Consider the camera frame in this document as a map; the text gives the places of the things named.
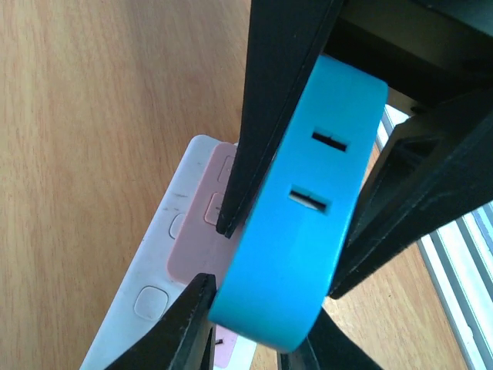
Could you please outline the pink cube adapter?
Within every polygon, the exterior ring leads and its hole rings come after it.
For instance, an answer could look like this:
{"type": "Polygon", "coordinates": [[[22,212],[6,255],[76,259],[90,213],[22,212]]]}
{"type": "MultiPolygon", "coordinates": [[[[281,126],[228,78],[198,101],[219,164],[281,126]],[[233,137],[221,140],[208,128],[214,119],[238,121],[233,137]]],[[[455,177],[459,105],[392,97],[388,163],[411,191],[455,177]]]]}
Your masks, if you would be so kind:
{"type": "Polygon", "coordinates": [[[169,233],[174,243],[166,270],[172,282],[189,284],[199,273],[214,275],[217,286],[223,282],[238,235],[227,238],[218,234],[216,223],[235,154],[236,147],[231,143],[213,148],[188,211],[171,223],[169,233]]]}

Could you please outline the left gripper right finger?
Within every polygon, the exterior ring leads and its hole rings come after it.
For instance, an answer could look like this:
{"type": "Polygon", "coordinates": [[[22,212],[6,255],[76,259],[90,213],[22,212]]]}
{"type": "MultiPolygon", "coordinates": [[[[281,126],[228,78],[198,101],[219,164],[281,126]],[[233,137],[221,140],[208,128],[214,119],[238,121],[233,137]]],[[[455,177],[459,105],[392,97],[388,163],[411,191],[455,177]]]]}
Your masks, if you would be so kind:
{"type": "Polygon", "coordinates": [[[322,309],[300,347],[293,352],[279,354],[279,369],[379,370],[381,367],[352,342],[322,309]]]}

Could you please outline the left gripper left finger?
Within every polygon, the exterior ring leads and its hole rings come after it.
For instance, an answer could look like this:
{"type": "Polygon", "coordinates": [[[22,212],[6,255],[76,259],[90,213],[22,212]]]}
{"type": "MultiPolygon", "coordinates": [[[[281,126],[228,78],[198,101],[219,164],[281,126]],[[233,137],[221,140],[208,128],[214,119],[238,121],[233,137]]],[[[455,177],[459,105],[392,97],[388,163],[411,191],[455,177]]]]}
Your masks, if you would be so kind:
{"type": "Polygon", "coordinates": [[[208,319],[216,278],[199,273],[151,330],[108,369],[212,369],[216,326],[208,319]]]}

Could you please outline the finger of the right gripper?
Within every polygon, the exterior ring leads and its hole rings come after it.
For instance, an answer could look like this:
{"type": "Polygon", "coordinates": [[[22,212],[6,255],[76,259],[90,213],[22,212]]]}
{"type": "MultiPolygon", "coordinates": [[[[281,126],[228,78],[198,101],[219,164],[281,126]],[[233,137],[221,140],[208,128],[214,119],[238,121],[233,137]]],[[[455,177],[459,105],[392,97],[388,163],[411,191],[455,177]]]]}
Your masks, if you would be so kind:
{"type": "Polygon", "coordinates": [[[341,1],[253,1],[240,138],[216,224],[225,237],[245,217],[290,122],[341,1]]]}
{"type": "Polygon", "coordinates": [[[341,298],[409,244],[491,200],[491,89],[396,125],[359,194],[330,297],[341,298]]]}

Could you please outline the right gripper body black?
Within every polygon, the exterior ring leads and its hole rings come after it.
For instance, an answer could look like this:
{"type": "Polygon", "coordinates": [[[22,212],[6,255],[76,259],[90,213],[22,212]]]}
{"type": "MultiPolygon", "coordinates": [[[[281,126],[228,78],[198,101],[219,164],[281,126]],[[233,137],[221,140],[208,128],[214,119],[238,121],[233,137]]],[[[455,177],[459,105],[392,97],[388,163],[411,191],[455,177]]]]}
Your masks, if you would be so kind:
{"type": "Polygon", "coordinates": [[[324,53],[385,81],[401,112],[491,103],[492,3],[345,1],[324,53]]]}

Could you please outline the blue round adapter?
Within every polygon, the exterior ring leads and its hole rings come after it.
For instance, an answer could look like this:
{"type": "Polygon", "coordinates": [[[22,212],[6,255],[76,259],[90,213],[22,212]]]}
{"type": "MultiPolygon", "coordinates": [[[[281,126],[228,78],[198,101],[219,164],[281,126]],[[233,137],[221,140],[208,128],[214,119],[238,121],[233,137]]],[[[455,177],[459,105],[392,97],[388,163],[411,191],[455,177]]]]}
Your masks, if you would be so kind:
{"type": "Polygon", "coordinates": [[[212,322],[279,352],[307,337],[386,102],[385,82],[318,58],[213,301],[212,322]]]}

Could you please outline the white power strip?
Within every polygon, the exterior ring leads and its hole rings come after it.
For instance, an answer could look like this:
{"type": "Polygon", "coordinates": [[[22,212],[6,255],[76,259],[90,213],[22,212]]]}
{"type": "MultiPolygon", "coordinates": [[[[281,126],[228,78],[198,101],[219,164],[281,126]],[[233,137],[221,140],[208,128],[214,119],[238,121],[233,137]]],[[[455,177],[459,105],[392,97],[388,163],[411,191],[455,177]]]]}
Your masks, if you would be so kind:
{"type": "Polygon", "coordinates": [[[118,291],[81,364],[104,369],[144,336],[169,310],[187,284],[172,282],[166,270],[174,238],[169,228],[188,211],[213,148],[206,135],[191,139],[118,291]]]}

